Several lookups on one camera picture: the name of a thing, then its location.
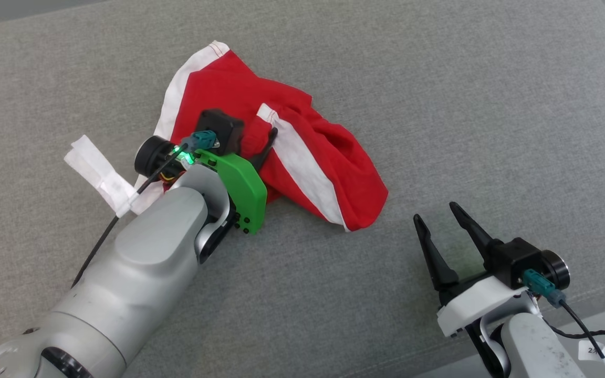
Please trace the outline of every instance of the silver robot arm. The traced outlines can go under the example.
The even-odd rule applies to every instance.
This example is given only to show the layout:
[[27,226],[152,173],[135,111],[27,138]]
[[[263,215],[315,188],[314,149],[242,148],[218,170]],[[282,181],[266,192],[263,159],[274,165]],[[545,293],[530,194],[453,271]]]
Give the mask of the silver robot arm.
[[191,283],[229,206],[218,174],[192,165],[50,313],[0,346],[0,377],[121,376]]

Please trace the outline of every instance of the red and white shirt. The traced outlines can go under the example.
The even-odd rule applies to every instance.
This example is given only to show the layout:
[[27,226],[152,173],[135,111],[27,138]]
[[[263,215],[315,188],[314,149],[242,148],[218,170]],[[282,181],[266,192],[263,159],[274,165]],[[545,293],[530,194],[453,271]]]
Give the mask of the red and white shirt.
[[[260,153],[269,130],[278,129],[259,172],[267,201],[286,196],[345,230],[362,229],[378,217],[388,191],[353,135],[312,109],[312,96],[257,76],[219,41],[194,53],[176,72],[154,134],[179,144],[195,131],[200,112],[211,108],[244,121],[240,155],[245,159]],[[142,196],[161,194],[160,185],[151,185]]]

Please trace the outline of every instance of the gray couch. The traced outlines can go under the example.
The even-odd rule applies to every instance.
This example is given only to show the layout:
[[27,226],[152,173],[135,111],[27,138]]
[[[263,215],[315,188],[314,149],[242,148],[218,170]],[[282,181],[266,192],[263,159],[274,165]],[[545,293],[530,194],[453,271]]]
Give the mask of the gray couch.
[[449,201],[556,251],[571,305],[605,310],[598,0],[107,0],[0,23],[0,343],[69,289],[112,216],[62,161],[70,142],[87,134],[134,182],[172,75],[214,39],[313,95],[391,193],[352,234],[269,205],[262,232],[230,234],[202,266],[127,376],[413,376],[473,353],[437,327],[411,220],[477,272]]

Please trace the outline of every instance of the green plastic bracket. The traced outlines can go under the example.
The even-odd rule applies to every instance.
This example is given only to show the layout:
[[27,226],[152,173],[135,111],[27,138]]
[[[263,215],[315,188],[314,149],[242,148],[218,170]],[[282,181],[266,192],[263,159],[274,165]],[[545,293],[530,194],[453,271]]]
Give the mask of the green plastic bracket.
[[195,162],[215,170],[228,190],[239,214],[237,225],[246,234],[255,234],[265,218],[267,189],[254,166],[235,153],[218,156],[204,149],[195,150]]

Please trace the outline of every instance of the teal connector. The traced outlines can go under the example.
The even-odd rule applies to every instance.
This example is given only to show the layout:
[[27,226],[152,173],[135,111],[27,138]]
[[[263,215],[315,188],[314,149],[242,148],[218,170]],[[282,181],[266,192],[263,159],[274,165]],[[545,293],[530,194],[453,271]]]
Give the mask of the teal connector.
[[555,284],[533,269],[524,271],[523,282],[529,290],[545,297],[545,299],[547,299],[556,309],[561,307],[561,302],[566,301],[566,294],[564,294],[564,292],[557,289]]
[[211,130],[195,131],[190,136],[183,138],[181,142],[188,144],[186,150],[190,153],[193,153],[196,149],[209,150],[214,148],[216,133]]

